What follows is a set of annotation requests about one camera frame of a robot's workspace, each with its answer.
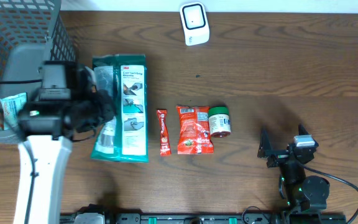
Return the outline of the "green glove package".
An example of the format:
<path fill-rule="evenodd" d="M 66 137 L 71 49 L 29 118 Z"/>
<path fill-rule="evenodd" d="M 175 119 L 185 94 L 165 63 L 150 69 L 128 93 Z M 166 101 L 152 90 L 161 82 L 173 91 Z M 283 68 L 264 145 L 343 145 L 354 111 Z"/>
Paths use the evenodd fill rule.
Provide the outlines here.
<path fill-rule="evenodd" d="M 92 159 L 148 162 L 147 66 L 144 54 L 116 54 L 93 58 L 98 90 L 111 97 L 115 115 L 104 124 Z"/>

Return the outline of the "green lid spice jar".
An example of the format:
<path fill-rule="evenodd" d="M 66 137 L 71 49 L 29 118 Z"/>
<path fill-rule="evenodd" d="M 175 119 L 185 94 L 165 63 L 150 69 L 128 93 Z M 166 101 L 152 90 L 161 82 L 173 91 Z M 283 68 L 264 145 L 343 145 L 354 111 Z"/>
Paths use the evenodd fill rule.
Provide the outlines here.
<path fill-rule="evenodd" d="M 231 134 L 231 121 L 227 107 L 217 106 L 210 108 L 208 122 L 211 137 L 223 138 Z"/>

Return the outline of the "orange snack bag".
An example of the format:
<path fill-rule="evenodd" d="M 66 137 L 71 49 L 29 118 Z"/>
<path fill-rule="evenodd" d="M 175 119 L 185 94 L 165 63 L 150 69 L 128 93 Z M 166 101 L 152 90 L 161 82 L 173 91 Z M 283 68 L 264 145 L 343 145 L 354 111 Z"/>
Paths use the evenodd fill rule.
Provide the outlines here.
<path fill-rule="evenodd" d="M 209 131 L 209 106 L 176 106 L 180 119 L 178 154 L 212 154 L 214 146 Z"/>

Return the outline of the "teal tissue pack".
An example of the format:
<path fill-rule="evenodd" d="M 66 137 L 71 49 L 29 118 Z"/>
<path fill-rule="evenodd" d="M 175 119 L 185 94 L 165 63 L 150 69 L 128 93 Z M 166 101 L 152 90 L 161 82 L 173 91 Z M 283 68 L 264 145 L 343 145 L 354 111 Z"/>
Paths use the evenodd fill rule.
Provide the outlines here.
<path fill-rule="evenodd" d="M 0 113 L 0 131 L 17 126 L 17 114 L 27 102 L 27 93 L 19 93 L 0 99 L 2 113 Z"/>

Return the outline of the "red stick sachet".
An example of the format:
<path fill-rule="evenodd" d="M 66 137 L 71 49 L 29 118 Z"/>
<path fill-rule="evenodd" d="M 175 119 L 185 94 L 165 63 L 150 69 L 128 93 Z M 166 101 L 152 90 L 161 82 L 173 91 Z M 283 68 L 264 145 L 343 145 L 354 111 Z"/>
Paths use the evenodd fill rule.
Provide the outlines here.
<path fill-rule="evenodd" d="M 157 117 L 160 126 L 160 155 L 162 157 L 170 156 L 172 152 L 166 125 L 167 110 L 157 110 Z"/>

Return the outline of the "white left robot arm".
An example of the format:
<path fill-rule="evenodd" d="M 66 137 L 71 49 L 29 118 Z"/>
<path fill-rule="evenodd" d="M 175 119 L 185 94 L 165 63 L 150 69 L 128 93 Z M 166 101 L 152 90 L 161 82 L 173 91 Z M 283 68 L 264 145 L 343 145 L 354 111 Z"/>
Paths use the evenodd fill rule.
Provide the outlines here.
<path fill-rule="evenodd" d="M 45 61 L 42 82 L 18 112 L 20 178 L 14 223 L 58 223 L 75 133 L 95 132 L 115 115 L 106 90 L 76 62 Z"/>

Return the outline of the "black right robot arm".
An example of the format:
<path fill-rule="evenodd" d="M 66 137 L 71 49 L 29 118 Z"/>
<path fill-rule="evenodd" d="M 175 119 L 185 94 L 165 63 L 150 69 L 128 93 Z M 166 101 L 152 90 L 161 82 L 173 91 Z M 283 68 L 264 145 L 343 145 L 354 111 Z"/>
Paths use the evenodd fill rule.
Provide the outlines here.
<path fill-rule="evenodd" d="M 298 126 L 298 135 L 286 149 L 274 149 L 266 129 L 261 130 L 257 157 L 267 160 L 267 167 L 278 167 L 281 180 L 280 190 L 296 213 L 320 212 L 327 207 L 329 182 L 316 175 L 307 176 L 306 164 L 314 159 L 319 144 L 303 125 Z"/>

